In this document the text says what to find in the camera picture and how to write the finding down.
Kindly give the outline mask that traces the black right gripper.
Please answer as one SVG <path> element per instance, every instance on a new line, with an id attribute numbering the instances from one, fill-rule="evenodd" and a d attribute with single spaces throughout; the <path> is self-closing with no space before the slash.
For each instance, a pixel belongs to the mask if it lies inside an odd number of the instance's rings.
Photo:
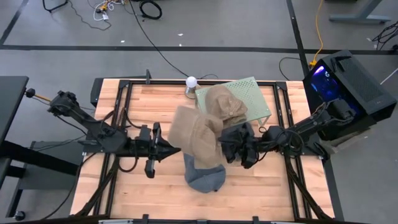
<path id="1" fill-rule="evenodd" d="M 219 142 L 232 144 L 231 148 L 229 146 L 222 147 L 228 164 L 239 161 L 245 169 L 249 169 L 258 160 L 257 140 L 253 134 L 221 133 Z"/>

